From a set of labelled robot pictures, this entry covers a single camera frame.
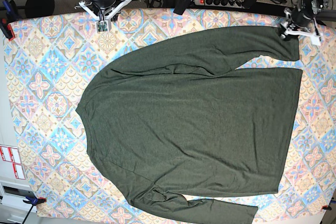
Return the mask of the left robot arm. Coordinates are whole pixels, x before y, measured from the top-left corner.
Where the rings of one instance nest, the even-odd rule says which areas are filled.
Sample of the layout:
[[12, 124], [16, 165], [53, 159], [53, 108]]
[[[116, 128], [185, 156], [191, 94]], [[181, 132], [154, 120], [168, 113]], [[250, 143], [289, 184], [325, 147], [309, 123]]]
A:
[[286, 18], [280, 23], [280, 38], [288, 41], [305, 36], [313, 45], [321, 45], [323, 33], [318, 30], [316, 17], [328, 6], [329, 0], [298, 0], [292, 10], [286, 7]]

